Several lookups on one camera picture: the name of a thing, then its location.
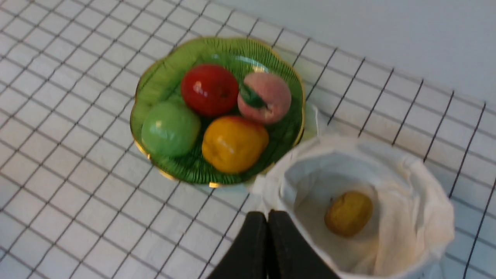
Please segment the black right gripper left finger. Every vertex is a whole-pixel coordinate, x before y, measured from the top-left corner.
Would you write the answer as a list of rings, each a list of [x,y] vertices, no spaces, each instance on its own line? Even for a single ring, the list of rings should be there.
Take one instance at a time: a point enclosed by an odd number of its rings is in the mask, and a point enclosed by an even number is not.
[[[248,212],[230,249],[209,279],[266,279],[267,221],[261,212]]]

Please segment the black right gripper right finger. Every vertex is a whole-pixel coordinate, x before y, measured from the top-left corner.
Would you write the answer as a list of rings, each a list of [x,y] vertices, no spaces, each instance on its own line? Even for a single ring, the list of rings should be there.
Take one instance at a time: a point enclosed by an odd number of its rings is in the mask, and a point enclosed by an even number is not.
[[[339,278],[310,247],[287,212],[271,210],[268,214],[268,231],[268,278]]]

